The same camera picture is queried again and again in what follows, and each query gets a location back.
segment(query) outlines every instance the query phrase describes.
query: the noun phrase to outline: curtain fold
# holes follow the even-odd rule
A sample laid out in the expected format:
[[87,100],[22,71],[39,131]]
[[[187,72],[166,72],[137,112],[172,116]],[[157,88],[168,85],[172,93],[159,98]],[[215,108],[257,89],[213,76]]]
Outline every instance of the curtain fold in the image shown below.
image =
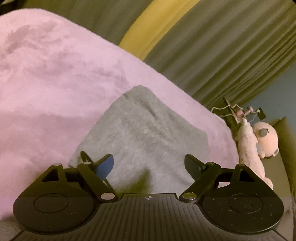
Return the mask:
[[144,62],[207,108],[244,104],[296,55],[292,0],[201,0]]

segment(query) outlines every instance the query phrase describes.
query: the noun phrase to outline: pink bedspread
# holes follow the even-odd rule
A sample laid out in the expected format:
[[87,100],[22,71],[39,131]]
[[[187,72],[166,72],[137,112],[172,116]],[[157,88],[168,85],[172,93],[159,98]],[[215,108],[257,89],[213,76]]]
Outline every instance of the pink bedspread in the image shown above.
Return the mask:
[[225,123],[136,57],[44,10],[0,16],[0,220],[50,165],[66,166],[111,103],[136,85],[207,133],[207,161],[238,163]]

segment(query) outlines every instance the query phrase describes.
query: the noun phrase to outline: triangular cutout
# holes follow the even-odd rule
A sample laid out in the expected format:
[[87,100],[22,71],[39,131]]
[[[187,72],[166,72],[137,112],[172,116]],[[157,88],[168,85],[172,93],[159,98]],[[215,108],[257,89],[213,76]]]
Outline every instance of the triangular cutout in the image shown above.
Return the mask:
[[57,182],[59,180],[59,174],[57,169],[52,169],[49,174],[42,179],[42,182]]
[[255,182],[253,178],[245,171],[242,170],[240,175],[239,175],[239,181],[240,182]]

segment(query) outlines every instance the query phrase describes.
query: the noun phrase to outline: pink toy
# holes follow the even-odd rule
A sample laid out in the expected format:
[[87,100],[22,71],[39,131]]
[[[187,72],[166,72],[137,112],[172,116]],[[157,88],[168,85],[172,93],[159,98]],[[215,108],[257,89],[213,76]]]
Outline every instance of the pink toy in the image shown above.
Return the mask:
[[258,140],[253,133],[253,129],[245,118],[241,118],[241,127],[238,130],[238,153],[239,163],[248,166],[257,176],[259,176],[271,189],[274,188],[272,181],[265,176],[265,169],[258,156]]
[[279,152],[279,140],[276,130],[265,122],[258,122],[253,126],[260,148],[258,154],[261,159],[265,157],[275,156]]

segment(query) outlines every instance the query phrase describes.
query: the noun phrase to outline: silver screw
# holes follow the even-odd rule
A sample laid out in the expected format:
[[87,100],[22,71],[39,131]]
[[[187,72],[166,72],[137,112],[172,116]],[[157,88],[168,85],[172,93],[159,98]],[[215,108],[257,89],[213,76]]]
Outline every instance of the silver screw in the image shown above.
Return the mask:
[[182,197],[187,200],[193,200],[193,199],[197,198],[196,194],[193,192],[186,192],[182,195]]
[[104,200],[112,200],[113,198],[115,198],[115,195],[113,193],[106,192],[101,195],[101,198]]

